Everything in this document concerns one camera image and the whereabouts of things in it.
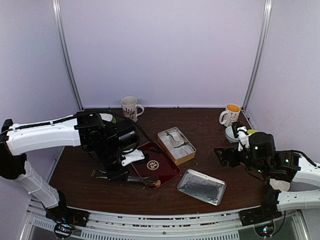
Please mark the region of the beige illustrated tin lid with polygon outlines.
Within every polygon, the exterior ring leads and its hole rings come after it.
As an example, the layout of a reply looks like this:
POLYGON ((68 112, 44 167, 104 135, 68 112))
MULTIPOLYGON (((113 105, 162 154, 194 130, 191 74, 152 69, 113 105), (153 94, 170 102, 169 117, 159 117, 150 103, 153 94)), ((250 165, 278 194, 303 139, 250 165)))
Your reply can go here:
POLYGON ((190 197, 218 206, 223 199, 227 183, 193 169, 188 169, 176 188, 190 197))

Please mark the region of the dark red lacquer tray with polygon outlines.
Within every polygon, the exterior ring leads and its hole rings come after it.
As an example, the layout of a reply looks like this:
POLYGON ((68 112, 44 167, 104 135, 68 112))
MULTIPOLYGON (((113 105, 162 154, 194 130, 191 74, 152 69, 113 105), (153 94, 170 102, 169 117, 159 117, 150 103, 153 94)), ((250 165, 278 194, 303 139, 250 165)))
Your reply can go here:
MULTIPOLYGON (((180 168, 157 143, 148 142, 138 149, 143 152, 145 158, 133 162, 131 166, 139 177, 159 177, 161 185, 164 185, 180 175, 180 168)), ((152 190, 159 187, 147 186, 152 190)))

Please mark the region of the white round chocolate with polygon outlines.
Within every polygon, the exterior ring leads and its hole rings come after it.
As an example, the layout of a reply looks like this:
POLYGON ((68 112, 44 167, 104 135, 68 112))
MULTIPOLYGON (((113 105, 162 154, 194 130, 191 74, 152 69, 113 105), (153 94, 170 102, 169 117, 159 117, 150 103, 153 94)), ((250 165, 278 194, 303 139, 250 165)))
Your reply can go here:
POLYGON ((180 137, 178 135, 173 135, 172 136, 173 140, 176 141, 176 142, 179 142, 180 141, 180 137))

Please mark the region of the black tongs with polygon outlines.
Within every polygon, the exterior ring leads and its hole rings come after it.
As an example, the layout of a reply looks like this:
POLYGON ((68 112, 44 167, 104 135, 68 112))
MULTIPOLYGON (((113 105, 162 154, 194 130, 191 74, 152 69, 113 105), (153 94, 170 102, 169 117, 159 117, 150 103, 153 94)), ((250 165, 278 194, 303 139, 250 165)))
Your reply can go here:
POLYGON ((141 176, 132 176, 128 175, 128 173, 120 173, 120 174, 114 174, 107 173, 101 170, 94 170, 91 174, 93 178, 96 179, 106 179, 110 182, 132 182, 132 183, 140 183, 145 185, 146 187, 152 187, 155 188, 155 182, 157 180, 160 180, 158 176, 147 176, 147 177, 141 177, 141 176))

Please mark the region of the brown round chocolate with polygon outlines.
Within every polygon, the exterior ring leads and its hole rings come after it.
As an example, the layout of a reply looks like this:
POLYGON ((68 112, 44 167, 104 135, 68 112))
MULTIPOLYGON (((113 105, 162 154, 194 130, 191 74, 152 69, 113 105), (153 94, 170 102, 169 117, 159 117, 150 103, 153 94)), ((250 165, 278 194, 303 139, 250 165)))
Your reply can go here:
POLYGON ((161 181, 160 180, 157 180, 154 184, 154 187, 155 188, 158 188, 159 186, 161 185, 161 181))

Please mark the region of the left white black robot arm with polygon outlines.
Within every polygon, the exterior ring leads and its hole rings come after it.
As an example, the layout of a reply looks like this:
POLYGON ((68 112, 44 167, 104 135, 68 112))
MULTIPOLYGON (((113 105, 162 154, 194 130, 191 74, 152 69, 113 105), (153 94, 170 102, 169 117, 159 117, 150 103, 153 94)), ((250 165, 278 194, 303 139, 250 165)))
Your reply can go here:
POLYGON ((27 153, 54 147, 81 147, 95 153, 109 181, 126 181, 127 166, 145 158, 138 149, 140 138, 130 119, 113 123, 109 113, 80 111, 64 118, 29 123, 7 119, 0 133, 0 175, 23 186, 61 222, 72 218, 61 191, 44 182, 27 160, 27 153))

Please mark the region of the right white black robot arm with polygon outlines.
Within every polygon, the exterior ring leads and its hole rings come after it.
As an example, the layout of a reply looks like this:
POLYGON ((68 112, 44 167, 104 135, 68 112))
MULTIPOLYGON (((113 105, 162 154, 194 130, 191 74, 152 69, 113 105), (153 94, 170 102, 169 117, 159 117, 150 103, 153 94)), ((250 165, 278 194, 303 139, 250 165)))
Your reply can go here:
POLYGON ((262 145, 239 150, 233 145, 217 147, 214 153, 223 167, 243 165, 248 172, 258 173, 267 184, 267 193, 256 210, 259 220, 266 221, 276 212, 319 208, 319 189, 289 190, 291 183, 320 185, 320 165, 303 152, 276 151, 273 147, 262 145))

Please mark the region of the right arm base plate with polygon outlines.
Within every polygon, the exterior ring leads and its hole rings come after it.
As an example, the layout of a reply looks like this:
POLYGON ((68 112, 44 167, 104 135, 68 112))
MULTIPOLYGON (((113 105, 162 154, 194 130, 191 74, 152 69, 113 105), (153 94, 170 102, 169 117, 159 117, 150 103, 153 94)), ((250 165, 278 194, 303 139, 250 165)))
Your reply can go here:
POLYGON ((283 215, 277 208, 264 206, 241 210, 238 214, 243 227, 271 221, 283 215))

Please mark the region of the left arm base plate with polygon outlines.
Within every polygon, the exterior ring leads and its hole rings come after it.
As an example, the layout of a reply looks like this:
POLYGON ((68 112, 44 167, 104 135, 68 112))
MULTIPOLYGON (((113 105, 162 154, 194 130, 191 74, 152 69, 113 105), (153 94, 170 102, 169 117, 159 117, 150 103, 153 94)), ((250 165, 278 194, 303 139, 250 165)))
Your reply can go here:
POLYGON ((90 213, 85 210, 67 208, 66 211, 56 210, 53 208, 45 208, 46 217, 60 224, 70 226, 86 227, 90 213))

